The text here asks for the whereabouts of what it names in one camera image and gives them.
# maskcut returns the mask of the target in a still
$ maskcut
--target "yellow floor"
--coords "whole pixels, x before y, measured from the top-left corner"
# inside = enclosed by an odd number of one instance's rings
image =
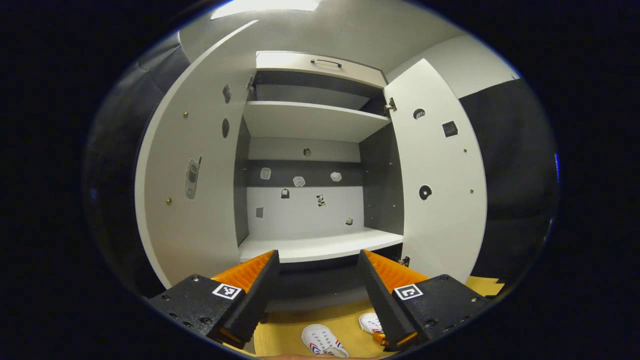
[[[498,279],[470,276],[466,285],[482,296],[496,295],[504,284]],[[373,336],[360,330],[358,318],[364,313],[373,313],[369,300],[336,307],[295,313],[270,313],[266,323],[259,323],[253,333],[255,354],[253,356],[275,356],[298,354],[310,356],[311,351],[302,343],[302,330],[313,323],[321,323],[342,342],[351,357],[389,356]]]

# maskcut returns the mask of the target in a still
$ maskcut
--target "white shelf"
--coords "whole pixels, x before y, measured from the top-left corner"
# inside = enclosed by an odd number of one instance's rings
[[[363,111],[286,101],[248,101],[244,120],[255,137],[355,143],[391,123],[389,118]]]
[[[299,263],[357,255],[361,249],[376,250],[402,243],[403,236],[361,227],[349,233],[322,237],[260,238],[249,234],[240,244],[240,261],[248,261],[277,249],[281,263]]]

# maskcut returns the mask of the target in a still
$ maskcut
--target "white sneaker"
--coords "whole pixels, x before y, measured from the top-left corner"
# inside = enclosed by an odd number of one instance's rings
[[[378,315],[376,313],[366,313],[362,314],[360,319],[360,328],[363,331],[368,332],[369,334],[373,334],[374,332],[382,332],[382,325],[380,325],[380,320],[378,320]]]
[[[315,323],[302,330],[302,342],[314,353],[331,354],[337,357],[349,357],[342,343],[333,335],[331,330],[324,325]]]

